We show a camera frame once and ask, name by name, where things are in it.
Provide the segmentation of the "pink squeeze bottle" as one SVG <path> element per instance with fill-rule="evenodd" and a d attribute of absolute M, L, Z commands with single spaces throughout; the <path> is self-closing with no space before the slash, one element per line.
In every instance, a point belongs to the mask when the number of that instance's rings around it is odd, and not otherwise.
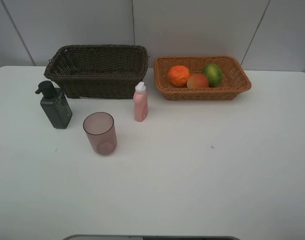
<path fill-rule="evenodd" d="M 148 114 L 148 94 L 146 85 L 143 81 L 135 86 L 133 95 L 134 102 L 134 119 L 137 122 L 142 122 L 146 119 Z"/>

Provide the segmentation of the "orange tangerine fruit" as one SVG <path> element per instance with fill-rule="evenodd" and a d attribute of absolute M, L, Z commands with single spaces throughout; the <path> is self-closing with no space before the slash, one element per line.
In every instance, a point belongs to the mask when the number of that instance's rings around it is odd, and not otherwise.
<path fill-rule="evenodd" d="M 190 70 L 184 65 L 173 66 L 168 71 L 168 80 L 175 87 L 184 87 L 190 76 Z"/>

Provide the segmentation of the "translucent pink plastic cup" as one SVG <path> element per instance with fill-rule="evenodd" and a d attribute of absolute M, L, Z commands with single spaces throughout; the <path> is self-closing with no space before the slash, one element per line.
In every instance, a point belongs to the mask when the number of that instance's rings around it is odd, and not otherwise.
<path fill-rule="evenodd" d="M 118 145 L 115 121 L 109 113 L 92 113 L 83 121 L 82 126 L 95 153 L 107 156 L 115 151 Z"/>

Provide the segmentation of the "red yellow peach fruit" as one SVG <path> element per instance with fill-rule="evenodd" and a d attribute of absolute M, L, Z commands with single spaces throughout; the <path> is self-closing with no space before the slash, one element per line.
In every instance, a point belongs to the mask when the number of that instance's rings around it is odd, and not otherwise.
<path fill-rule="evenodd" d="M 186 86 L 188 89 L 201 89 L 209 87 L 208 78 L 202 73 L 194 73 L 188 79 Z"/>

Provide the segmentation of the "green mango fruit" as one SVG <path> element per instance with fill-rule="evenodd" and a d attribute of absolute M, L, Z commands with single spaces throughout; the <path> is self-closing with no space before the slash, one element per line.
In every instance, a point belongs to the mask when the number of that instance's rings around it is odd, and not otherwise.
<path fill-rule="evenodd" d="M 217 87 L 221 84 L 223 79 L 223 73 L 218 65 L 214 63 L 210 63 L 203 68 L 201 71 L 203 75 L 205 75 L 208 79 L 208 85 L 210 87 Z"/>

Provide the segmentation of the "dark green pump bottle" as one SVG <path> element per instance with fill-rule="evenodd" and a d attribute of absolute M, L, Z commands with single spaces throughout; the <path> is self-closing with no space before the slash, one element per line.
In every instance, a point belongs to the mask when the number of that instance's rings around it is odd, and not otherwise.
<path fill-rule="evenodd" d="M 38 84 L 36 94 L 42 94 L 40 106 L 55 129 L 66 129 L 73 113 L 61 88 L 54 87 L 49 80 Z"/>

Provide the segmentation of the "dark brown wicker basket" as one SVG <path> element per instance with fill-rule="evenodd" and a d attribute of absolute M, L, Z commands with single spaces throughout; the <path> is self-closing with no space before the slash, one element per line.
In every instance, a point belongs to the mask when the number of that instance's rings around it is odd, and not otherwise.
<path fill-rule="evenodd" d="M 71 99 L 131 99 L 148 58 L 139 45 L 66 45 L 49 60 L 44 76 Z"/>

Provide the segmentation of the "light brown wicker basket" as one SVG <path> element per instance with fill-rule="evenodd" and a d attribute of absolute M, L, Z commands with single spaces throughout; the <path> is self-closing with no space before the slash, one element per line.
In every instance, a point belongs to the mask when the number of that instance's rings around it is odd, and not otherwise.
<path fill-rule="evenodd" d="M 168 79 L 169 70 L 176 65 L 186 66 L 191 74 L 199 73 L 208 64 L 216 64 L 223 73 L 219 86 L 188 89 L 172 85 Z M 239 62 L 231 56 L 160 56 L 153 64 L 157 89 L 166 100 L 224 101 L 251 89 L 252 84 Z"/>

